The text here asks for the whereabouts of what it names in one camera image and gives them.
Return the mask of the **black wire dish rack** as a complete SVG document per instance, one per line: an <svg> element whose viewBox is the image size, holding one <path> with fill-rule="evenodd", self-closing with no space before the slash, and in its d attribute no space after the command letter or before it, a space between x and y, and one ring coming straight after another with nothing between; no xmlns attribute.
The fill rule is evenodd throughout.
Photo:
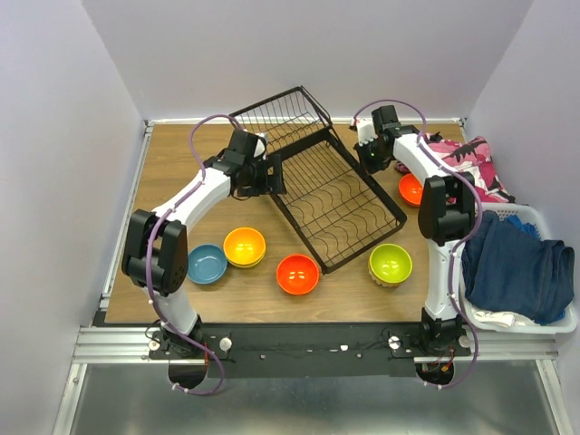
<svg viewBox="0 0 580 435"><path fill-rule="evenodd" d="M404 211L345 147L329 112L303 86L232 117L268 135L282 160L286 192L272 200L323 273L346 265L401 230Z"/></svg>

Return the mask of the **orange-yellow bowl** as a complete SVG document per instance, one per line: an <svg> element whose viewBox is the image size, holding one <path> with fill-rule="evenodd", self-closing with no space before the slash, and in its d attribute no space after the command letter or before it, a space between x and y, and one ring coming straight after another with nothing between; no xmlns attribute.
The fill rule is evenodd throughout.
<svg viewBox="0 0 580 435"><path fill-rule="evenodd" d="M252 227L238 227L230 231L223 242L226 258L247 264L266 254L266 239Z"/></svg>

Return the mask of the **blue bowl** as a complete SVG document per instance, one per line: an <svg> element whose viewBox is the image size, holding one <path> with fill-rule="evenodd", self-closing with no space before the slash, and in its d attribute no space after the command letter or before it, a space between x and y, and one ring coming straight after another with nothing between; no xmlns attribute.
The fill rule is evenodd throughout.
<svg viewBox="0 0 580 435"><path fill-rule="evenodd" d="M226 270L226 255L217 245L199 245L188 253L187 276L195 284L214 284L225 274Z"/></svg>

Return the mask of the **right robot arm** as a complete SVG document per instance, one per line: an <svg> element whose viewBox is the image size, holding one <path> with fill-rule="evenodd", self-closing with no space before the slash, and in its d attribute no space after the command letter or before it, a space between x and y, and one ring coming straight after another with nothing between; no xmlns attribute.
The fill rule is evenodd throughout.
<svg viewBox="0 0 580 435"><path fill-rule="evenodd" d="M417 344L435 355L462 336L466 315L459 306L460 258L466 241L478 231L481 206L473 177L452 168L430 148L426 126L400 123L394 100L369 118L353 115L354 149L362 167L373 174L401 161L422 186L418 225L429 251L429 284Z"/></svg>

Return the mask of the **yellow-green bowl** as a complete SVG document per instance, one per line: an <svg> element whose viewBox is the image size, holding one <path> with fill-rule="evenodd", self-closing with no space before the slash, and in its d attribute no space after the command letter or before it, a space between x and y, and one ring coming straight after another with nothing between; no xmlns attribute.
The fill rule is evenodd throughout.
<svg viewBox="0 0 580 435"><path fill-rule="evenodd" d="M231 259L228 259L227 261L233 267L237 267L237 268L251 268L251 267L257 266L263 260L263 258L264 258L263 256L262 257L259 257L255 261L250 262L250 263L247 263L247 264L237 263L237 262L234 262Z"/></svg>

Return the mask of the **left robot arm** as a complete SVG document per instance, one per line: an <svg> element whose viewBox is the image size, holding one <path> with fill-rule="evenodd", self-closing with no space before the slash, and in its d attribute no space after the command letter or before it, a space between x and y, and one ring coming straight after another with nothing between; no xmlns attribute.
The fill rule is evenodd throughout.
<svg viewBox="0 0 580 435"><path fill-rule="evenodd" d="M152 211L130 216L121 271L142 288L168 334L169 346L182 358L203 352L201 318L191 306L187 277L188 237L194 226L220 201L234 193L246 197L285 192L282 160L267 151L268 135L235 129L216 156L182 190Z"/></svg>

